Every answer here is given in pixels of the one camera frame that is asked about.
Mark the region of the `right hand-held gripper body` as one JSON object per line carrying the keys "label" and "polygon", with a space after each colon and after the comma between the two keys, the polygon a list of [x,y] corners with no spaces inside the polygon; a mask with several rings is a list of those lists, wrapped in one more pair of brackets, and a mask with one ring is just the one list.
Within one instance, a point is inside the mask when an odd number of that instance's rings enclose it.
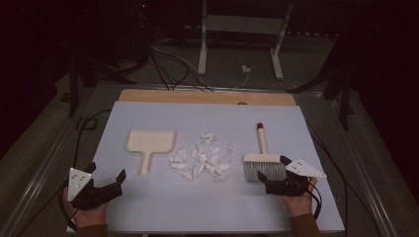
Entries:
{"label": "right hand-held gripper body", "polygon": [[326,178],[323,171],[307,162],[296,159],[285,166],[286,177],[281,181],[268,180],[265,184],[266,193],[270,195],[299,197],[308,191],[310,178]]}

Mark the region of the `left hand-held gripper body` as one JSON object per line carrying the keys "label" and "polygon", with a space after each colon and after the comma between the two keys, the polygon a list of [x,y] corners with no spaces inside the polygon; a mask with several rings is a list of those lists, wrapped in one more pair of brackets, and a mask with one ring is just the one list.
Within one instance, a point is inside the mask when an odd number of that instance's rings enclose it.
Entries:
{"label": "left hand-held gripper body", "polygon": [[123,194],[122,186],[116,187],[116,181],[97,188],[92,174],[71,168],[68,176],[68,201],[74,208],[90,210],[107,203]]}

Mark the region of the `cream brush with red tip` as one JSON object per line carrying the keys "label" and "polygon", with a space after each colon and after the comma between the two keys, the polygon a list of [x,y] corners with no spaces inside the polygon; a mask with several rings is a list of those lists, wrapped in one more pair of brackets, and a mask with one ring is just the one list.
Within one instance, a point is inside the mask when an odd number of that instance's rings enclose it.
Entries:
{"label": "cream brush with red tip", "polygon": [[246,154],[243,158],[245,180],[247,182],[258,182],[258,174],[262,173],[268,180],[281,181],[286,177],[284,165],[280,156],[269,154],[265,136],[264,125],[257,124],[257,134],[260,152],[258,154]]}

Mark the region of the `cream plastic dustpan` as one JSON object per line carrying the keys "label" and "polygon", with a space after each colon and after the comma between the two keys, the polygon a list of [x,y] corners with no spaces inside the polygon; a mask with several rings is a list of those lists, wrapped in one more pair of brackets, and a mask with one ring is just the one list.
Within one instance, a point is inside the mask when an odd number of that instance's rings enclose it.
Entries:
{"label": "cream plastic dustpan", "polygon": [[149,172],[151,157],[154,154],[169,153],[175,143],[174,130],[141,130],[131,129],[128,133],[125,149],[129,152],[141,154],[141,164],[138,174]]}

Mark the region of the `pile of white paper scraps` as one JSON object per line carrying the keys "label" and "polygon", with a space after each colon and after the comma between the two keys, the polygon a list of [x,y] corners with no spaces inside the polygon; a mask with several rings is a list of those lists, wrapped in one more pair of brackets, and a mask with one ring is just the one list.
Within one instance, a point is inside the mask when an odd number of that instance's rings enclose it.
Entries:
{"label": "pile of white paper scraps", "polygon": [[213,133],[201,134],[194,149],[179,149],[169,159],[169,167],[190,182],[203,174],[211,175],[215,183],[225,182],[228,171],[232,168],[231,156],[235,152],[234,144],[227,142],[224,146],[220,146],[214,142]]}

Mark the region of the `person's right hand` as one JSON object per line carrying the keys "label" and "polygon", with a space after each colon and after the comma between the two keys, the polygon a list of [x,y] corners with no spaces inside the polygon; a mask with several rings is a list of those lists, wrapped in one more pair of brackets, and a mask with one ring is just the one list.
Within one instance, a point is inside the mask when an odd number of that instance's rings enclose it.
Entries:
{"label": "person's right hand", "polygon": [[281,196],[290,217],[297,217],[312,213],[312,195],[317,184],[316,178],[309,179],[308,191],[299,197]]}

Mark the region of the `person's left hand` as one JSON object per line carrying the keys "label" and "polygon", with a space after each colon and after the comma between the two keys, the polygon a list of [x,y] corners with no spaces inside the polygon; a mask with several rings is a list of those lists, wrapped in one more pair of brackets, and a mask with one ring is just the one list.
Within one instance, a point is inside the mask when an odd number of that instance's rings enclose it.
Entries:
{"label": "person's left hand", "polygon": [[67,213],[70,215],[78,229],[107,223],[108,203],[101,204],[100,206],[90,210],[79,210],[72,206],[72,204],[68,201],[67,196],[68,188],[65,187],[63,189],[62,199]]}

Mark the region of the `white table board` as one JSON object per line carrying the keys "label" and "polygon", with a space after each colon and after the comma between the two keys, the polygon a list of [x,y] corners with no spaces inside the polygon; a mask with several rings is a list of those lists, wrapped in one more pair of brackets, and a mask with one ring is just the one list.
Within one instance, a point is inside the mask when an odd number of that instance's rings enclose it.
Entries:
{"label": "white table board", "polygon": [[[259,152],[257,125],[264,125],[269,153],[321,163],[298,106],[117,102],[93,158],[96,186],[126,172],[123,193],[108,209],[109,229],[123,234],[281,233],[290,229],[281,200],[261,183],[245,179],[243,158]],[[192,152],[212,134],[208,155],[229,161],[223,180],[203,172],[185,179],[171,168],[174,152],[153,155],[142,175],[140,153],[126,147],[133,129],[175,132],[173,150]]]}

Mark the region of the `black stand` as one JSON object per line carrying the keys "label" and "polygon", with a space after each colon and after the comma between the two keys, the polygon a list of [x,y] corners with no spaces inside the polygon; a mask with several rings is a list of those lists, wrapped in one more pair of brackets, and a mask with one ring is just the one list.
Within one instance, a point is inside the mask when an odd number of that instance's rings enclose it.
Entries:
{"label": "black stand", "polygon": [[343,128],[348,130],[352,73],[355,68],[348,38],[340,35],[335,39],[318,75],[296,88],[287,89],[287,92],[299,94],[318,84],[328,82],[322,96],[325,100],[335,100],[340,97],[339,121]]}
{"label": "black stand", "polygon": [[68,75],[69,75],[69,114],[70,118],[73,118],[76,114],[79,107],[79,76],[83,73],[90,75],[90,81],[92,81],[92,70],[96,68],[100,72],[105,73],[110,76],[113,80],[126,85],[133,85],[134,82],[125,79],[123,76],[119,75],[117,72],[112,71],[107,68],[104,64],[93,59],[87,55],[75,55],[70,58],[68,65]]}

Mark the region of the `metal floor rail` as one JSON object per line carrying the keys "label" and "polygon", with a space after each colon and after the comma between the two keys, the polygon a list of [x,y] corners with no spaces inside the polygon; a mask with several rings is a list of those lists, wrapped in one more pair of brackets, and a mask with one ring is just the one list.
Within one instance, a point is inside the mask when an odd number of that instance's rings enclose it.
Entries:
{"label": "metal floor rail", "polygon": [[353,162],[355,173],[357,174],[360,185],[364,191],[365,197],[368,201],[368,207],[373,215],[373,220],[376,222],[378,232],[381,237],[398,237],[396,230],[389,219],[388,213],[384,208],[381,197],[375,188],[373,180],[371,179],[368,170],[362,161],[362,157],[356,149],[355,143],[350,137],[350,134],[345,130],[339,120],[340,111],[338,105],[334,101],[325,102],[328,112],[333,118],[333,122],[337,127],[338,133],[344,140],[345,146],[350,153],[350,159]]}
{"label": "metal floor rail", "polygon": [[94,90],[82,88],[75,116],[54,98],[0,161],[0,237],[15,237],[29,217],[50,167]]}

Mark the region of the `white metal stand frame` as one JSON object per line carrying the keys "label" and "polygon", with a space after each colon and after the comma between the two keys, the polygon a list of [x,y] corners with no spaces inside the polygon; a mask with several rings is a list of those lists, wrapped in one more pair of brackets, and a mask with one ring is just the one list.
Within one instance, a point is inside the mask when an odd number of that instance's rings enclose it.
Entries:
{"label": "white metal stand frame", "polygon": [[293,4],[287,4],[286,11],[280,19],[215,15],[208,13],[208,0],[203,0],[202,39],[198,63],[198,74],[205,75],[207,70],[208,31],[222,33],[265,34],[278,37],[276,44],[270,49],[270,56],[275,78],[282,80],[284,78],[284,73],[279,53],[287,32],[292,11]]}

